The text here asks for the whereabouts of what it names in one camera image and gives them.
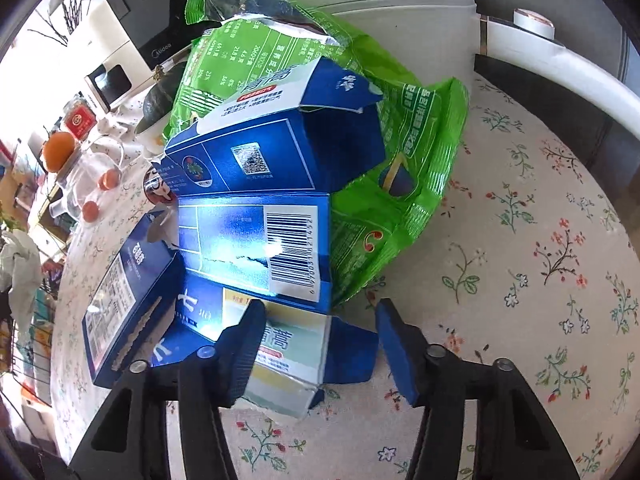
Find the egg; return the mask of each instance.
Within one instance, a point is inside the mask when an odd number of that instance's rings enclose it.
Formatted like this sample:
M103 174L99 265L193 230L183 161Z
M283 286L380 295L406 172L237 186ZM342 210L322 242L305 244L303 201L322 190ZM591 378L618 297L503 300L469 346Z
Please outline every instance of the egg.
M104 177L105 177L106 173L103 173L100 178L98 179L98 187L103 190L103 191L107 191L107 187L104 184Z
M82 218L85 222L95 222L100 214L100 208L93 200L88 200L82 206Z
M111 168L102 176L102 183L106 189L113 189L120 183L120 172Z

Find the dried branch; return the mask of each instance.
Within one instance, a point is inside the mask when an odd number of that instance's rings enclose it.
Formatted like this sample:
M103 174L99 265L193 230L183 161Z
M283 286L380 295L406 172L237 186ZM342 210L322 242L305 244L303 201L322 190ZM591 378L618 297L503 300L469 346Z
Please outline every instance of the dried branch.
M92 1L92 0L89 0L89 3L88 3L88 4L86 4L86 15L87 15L87 16L89 15L89 9L91 8L91 1Z
M53 26L53 23L51 23L51 19L50 18L45 18L39 10L36 10L36 14L40 17L40 19L45 22L47 25L49 25L49 27L51 28L51 30L53 31L53 33L60 38L60 41L62 43L64 43L64 45L66 46L66 44L68 43L68 38L64 35L64 34L60 34L58 32L58 30L56 29L56 27Z
M28 28L27 29L28 32L35 32L36 34L39 34L41 36L44 36L45 38L49 38L50 40L53 41L57 41L60 45L62 46L66 46L66 43L63 43L62 41L60 41L58 38L55 38L53 36L50 36L49 34L44 34L43 32L40 32L39 30L33 30L32 28Z

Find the clear plastic container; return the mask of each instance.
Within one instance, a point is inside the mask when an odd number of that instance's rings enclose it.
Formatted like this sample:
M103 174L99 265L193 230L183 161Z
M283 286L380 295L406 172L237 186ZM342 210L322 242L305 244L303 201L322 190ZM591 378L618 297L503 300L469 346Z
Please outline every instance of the clear plastic container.
M91 147L99 140L111 139L120 149L120 161L116 163L105 153L91 152ZM58 185L62 188L62 198L49 205L52 218L68 213L77 221L82 220L82 206L89 201L98 204L103 202L104 190L98 181L109 170L118 172L118 180L122 177L122 163L124 161L124 147L119 139L111 136L100 136L83 148L74 160L69 160L69 168L63 168L58 173Z

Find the floral tablecloth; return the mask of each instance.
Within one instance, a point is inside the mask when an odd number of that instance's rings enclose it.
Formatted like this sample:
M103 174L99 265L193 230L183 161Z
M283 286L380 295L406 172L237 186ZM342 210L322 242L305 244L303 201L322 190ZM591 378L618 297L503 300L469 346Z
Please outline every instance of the floral tablecloth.
M135 112L133 104L130 112ZM147 163L126 169L122 194L81 230L60 288L52 399L71 459L107 394L91 384L81 319L111 259L143 212ZM446 197L417 243L337 309L373 328L390 297L430 342L460 357L511 358L548 411L582 478L608 478L640 429L635 371L640 263L603 192L537 118L477 78ZM251 410L222 414L241 479L403 478L422 416L398 394L382 353L368 383L326 388L325 402L279 426ZM475 406L468 404L468 415ZM177 403L168 406L172 476L184 477ZM468 416L460 480L469 479Z

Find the barcode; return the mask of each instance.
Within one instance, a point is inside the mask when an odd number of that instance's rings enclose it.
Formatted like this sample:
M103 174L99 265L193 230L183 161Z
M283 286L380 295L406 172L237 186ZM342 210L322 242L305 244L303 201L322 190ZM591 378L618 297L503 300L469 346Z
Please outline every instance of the barcode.
M315 206L265 206L269 290L318 301L318 210Z
M244 174L271 173L260 151L260 144L257 142L249 142L248 144L235 146L231 148L231 151L236 158L238 166L244 171Z

